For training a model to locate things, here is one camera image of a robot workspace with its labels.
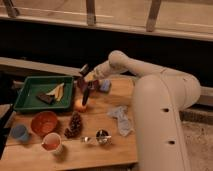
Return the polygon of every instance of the dark background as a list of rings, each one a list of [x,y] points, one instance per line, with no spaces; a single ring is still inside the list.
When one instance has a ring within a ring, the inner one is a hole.
[[[212,42],[0,20],[2,57],[94,67],[112,50],[189,72],[213,87]]]

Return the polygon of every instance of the white napkin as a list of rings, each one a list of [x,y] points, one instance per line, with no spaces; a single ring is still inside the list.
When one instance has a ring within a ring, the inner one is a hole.
[[[113,118],[117,118],[118,130],[122,136],[127,136],[133,129],[129,119],[126,116],[127,106],[118,106],[109,109],[107,115]]]

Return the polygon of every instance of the green plastic tray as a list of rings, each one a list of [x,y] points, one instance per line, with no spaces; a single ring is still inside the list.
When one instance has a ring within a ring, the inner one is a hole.
[[[58,84],[64,83],[62,99],[53,104],[46,104],[36,98],[38,92],[49,92]],[[67,110],[71,106],[74,79],[72,76],[30,76],[24,81],[23,88],[15,102],[18,112],[38,112],[42,110]]]

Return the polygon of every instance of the blue cup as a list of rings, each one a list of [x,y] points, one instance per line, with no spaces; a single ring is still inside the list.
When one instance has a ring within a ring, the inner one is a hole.
[[[27,128],[22,124],[12,127],[10,134],[13,138],[21,142],[26,142],[29,140]]]

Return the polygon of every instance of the orange bowl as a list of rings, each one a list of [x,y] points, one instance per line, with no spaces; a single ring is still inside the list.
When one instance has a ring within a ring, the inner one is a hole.
[[[36,114],[32,119],[31,129],[38,136],[45,136],[52,132],[58,123],[57,116],[52,111],[43,111]]]

